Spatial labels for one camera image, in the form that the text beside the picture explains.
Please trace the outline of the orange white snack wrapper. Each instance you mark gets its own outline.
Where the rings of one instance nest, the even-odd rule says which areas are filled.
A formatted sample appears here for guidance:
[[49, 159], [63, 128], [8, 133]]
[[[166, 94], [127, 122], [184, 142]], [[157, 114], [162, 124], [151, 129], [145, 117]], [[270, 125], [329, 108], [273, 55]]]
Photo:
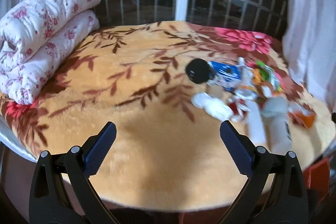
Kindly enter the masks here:
[[300, 124], [305, 128], [312, 128], [317, 116], [310, 105], [306, 103], [300, 104], [298, 102], [289, 103], [288, 113], [294, 123]]

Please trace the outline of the green snack wrapper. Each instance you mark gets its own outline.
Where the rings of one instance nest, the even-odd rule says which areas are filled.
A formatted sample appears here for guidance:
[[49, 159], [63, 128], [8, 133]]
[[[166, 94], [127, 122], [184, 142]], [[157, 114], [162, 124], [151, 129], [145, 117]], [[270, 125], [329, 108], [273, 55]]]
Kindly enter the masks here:
[[273, 68], [262, 61], [256, 61], [256, 70], [259, 72], [259, 79], [262, 84], [270, 84], [273, 88], [273, 92], [281, 93], [284, 91], [282, 78]]

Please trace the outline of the black round lid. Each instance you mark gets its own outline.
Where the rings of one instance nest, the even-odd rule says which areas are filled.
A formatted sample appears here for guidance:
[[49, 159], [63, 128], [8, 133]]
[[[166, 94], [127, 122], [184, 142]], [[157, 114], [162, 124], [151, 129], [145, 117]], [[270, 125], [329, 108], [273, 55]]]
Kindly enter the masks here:
[[185, 67], [185, 72], [189, 80], [195, 84], [203, 84], [208, 80], [213, 80], [216, 73], [207, 61], [203, 59], [193, 59]]

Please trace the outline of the rolled pink floral quilt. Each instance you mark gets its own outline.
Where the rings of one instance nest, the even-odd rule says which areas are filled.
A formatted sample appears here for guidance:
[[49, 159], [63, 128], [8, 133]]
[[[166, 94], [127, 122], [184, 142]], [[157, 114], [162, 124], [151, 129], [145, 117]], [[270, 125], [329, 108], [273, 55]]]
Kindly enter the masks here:
[[101, 0], [24, 0], [1, 19], [1, 92], [30, 105], [74, 48], [99, 28]]

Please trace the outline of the white tissue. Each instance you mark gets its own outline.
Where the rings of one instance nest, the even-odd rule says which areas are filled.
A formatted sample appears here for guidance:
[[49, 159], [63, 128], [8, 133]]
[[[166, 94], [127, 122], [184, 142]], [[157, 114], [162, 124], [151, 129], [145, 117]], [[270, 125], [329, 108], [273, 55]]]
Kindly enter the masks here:
[[213, 98], [207, 93], [197, 93], [191, 98], [191, 103], [199, 108], [203, 109], [208, 115], [221, 122], [229, 120], [234, 112], [219, 98]]

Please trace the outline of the blue white snack box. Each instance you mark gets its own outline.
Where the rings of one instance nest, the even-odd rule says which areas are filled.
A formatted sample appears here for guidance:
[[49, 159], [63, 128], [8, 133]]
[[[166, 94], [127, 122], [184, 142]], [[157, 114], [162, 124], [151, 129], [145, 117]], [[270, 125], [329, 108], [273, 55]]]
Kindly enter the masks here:
[[240, 84], [242, 77], [240, 69], [236, 65], [229, 65], [215, 61], [209, 61], [210, 79], [209, 85], [216, 84], [228, 92], [233, 92]]

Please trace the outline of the floral plush bed blanket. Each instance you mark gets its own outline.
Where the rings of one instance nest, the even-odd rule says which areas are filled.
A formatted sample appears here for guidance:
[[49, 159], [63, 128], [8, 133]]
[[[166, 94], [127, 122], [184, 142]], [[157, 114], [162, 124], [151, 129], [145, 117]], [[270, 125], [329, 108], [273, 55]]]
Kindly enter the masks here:
[[289, 125], [303, 168], [335, 138], [329, 108], [289, 77], [280, 48], [266, 34], [178, 21], [103, 28], [77, 46], [32, 105], [1, 96], [1, 116], [34, 157], [67, 152], [113, 122], [116, 141], [90, 178], [104, 200], [164, 211], [220, 207], [246, 177], [219, 136], [221, 123], [191, 102], [206, 88], [185, 74], [192, 59], [242, 57], [273, 68], [288, 100], [317, 113], [312, 128]]

